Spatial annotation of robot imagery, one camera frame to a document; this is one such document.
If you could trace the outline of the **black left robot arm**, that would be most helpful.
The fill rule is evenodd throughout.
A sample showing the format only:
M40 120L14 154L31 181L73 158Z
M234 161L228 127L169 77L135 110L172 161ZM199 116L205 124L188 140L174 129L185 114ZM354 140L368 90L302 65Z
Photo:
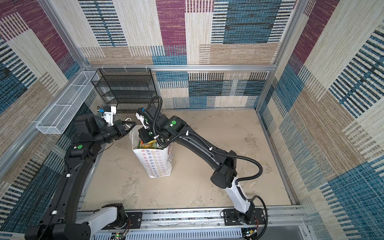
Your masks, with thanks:
M109 204L77 221L81 193L102 145L126 136L136 122L116 120L112 125L94 114L74 121L76 133L65 154L65 168L52 201L38 225L28 227L26 240L90 240L105 227L122 229L129 221L123 204Z

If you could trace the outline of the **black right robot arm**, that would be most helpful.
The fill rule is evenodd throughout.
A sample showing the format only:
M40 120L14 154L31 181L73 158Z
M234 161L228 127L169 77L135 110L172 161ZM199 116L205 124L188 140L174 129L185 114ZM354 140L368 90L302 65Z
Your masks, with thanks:
M167 118L161 113L163 99L153 97L148 106L140 108L136 117L143 127L139 129L139 137L144 143L155 140L158 146L166 148L177 143L192 151L203 159L212 169L211 182L224 189L233 202L235 217L241 224L250 224L254 219L254 199L248 198L240 183L257 179L263 173L262 165L251 158L238 156L235 152L226 152L217 148L198 135L184 120L177 116ZM257 166L258 172L250 177L237 177L237 160L244 160Z

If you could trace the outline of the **orange snack bag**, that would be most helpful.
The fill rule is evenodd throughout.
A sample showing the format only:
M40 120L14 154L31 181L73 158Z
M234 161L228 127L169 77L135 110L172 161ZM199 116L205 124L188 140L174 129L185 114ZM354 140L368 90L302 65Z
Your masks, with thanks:
M152 140L148 143L144 143L142 140L140 140L138 148L139 149L159 149L159 145L156 140Z

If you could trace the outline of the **white printed paper bag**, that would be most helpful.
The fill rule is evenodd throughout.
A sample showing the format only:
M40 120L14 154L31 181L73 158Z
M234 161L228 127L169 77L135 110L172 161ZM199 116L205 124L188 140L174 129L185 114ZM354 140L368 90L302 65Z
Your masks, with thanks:
M129 133L133 152L150 178L170 176L173 168L172 145L161 148L154 141L153 144L147 144L145 147L139 137L139 129L142 127L142 125L136 125Z

